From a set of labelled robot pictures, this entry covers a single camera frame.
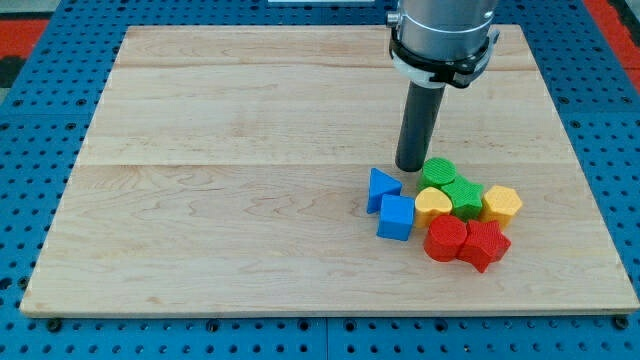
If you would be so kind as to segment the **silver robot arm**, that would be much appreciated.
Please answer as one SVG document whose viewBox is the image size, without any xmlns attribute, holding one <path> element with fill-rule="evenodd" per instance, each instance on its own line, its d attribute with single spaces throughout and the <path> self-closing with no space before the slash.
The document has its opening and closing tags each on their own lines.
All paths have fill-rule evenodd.
<svg viewBox="0 0 640 360">
<path fill-rule="evenodd" d="M 484 72 L 499 32 L 497 0 L 399 0 L 386 14 L 396 70 L 428 89 L 466 88 Z"/>
</svg>

